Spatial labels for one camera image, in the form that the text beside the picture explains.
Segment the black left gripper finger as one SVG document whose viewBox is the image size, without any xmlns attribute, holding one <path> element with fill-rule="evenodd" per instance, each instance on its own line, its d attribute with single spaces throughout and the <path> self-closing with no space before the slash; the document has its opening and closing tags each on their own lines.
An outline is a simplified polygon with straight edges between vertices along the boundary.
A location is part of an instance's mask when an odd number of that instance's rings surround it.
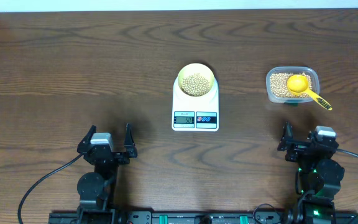
<svg viewBox="0 0 358 224">
<path fill-rule="evenodd" d="M 137 148 L 132 137 L 132 126 L 129 123 L 126 124 L 124 147 L 129 158 L 136 158 L 138 156 Z"/>
<path fill-rule="evenodd" d="M 90 127 L 88 133 L 85 135 L 85 137 L 78 144 L 77 153 L 87 154 L 92 149 L 93 144 L 91 143 L 91 139 L 95 133 L 96 133 L 96 126 L 92 125 Z"/>
</svg>

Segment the yellow measuring scoop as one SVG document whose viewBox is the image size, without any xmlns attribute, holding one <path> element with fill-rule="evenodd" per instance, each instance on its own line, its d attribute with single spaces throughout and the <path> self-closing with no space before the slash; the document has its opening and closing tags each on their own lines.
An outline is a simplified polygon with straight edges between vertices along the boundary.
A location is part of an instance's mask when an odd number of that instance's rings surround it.
<svg viewBox="0 0 358 224">
<path fill-rule="evenodd" d="M 308 79 L 303 75 L 292 75 L 287 80 L 287 88 L 288 91 L 293 95 L 302 95 L 307 94 L 310 98 L 312 98 L 317 104 L 319 104 L 324 109 L 331 111 L 332 106 L 317 93 L 312 91 L 309 87 Z"/>
</svg>

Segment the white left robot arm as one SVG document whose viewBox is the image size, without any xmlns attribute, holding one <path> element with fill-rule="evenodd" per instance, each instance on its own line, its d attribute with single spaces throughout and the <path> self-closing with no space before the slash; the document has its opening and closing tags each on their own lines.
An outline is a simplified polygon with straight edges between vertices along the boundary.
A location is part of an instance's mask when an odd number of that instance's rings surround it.
<svg viewBox="0 0 358 224">
<path fill-rule="evenodd" d="M 114 191 L 119 166 L 128 165 L 138 156 L 132 137 L 132 126 L 126 125 L 122 152 L 115 152 L 112 136 L 97 133 L 92 126 L 80 141 L 77 152 L 94 166 L 94 171 L 84 174 L 77 183 L 80 204 L 77 223 L 126 223 L 126 212 L 114 207 Z"/>
</svg>

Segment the pale yellow bowl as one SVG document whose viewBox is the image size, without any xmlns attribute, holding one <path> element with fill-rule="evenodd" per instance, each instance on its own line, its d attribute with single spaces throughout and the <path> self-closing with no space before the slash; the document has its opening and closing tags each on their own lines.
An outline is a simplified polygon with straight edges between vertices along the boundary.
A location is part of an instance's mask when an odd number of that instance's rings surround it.
<svg viewBox="0 0 358 224">
<path fill-rule="evenodd" d="M 215 77 L 212 70 L 202 63 L 191 63 L 178 73 L 179 89 L 188 96 L 204 96 L 213 89 Z"/>
</svg>

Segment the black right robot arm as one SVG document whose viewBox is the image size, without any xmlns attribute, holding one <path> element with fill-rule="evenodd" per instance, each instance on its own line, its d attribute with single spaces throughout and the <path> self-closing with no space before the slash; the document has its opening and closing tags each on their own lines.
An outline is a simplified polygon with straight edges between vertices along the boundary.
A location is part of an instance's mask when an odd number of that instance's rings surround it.
<svg viewBox="0 0 358 224">
<path fill-rule="evenodd" d="M 282 223 L 336 223 L 334 196 L 341 189 L 345 169 L 332 160 L 339 144 L 333 128 L 317 126 L 307 140 L 294 138 L 286 122 L 277 149 L 285 160 L 298 164 L 295 174 L 296 203 L 287 209 Z"/>
</svg>

